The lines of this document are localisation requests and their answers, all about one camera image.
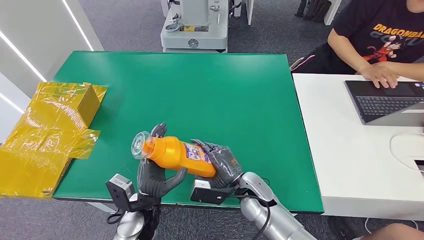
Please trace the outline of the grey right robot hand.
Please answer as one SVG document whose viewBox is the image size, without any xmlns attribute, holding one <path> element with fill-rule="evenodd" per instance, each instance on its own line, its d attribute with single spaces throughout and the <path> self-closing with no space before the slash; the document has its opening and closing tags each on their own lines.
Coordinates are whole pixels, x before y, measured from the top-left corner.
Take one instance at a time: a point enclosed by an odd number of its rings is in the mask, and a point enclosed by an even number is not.
<svg viewBox="0 0 424 240">
<path fill-rule="evenodd" d="M 207 178 L 195 175 L 196 180 L 208 181 L 212 188 L 224 189 L 243 174 L 240 163 L 228 146 L 204 142 L 199 139 L 191 139 L 191 142 L 203 149 L 215 169 L 213 177 Z"/>
</svg>

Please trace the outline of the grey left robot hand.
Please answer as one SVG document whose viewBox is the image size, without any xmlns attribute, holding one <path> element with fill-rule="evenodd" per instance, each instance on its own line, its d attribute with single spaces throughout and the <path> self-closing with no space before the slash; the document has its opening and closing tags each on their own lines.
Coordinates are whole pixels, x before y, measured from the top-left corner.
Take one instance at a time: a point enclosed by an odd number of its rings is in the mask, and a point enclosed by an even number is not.
<svg viewBox="0 0 424 240">
<path fill-rule="evenodd" d="M 131 144 L 132 155 L 135 159 L 140 160 L 136 177 L 137 189 L 142 195 L 162 198 L 183 182 L 188 174 L 188 169 L 182 167 L 176 171 L 174 176 L 166 178 L 164 168 L 149 158 L 141 157 L 142 135 L 142 132 L 138 133 Z"/>
</svg>

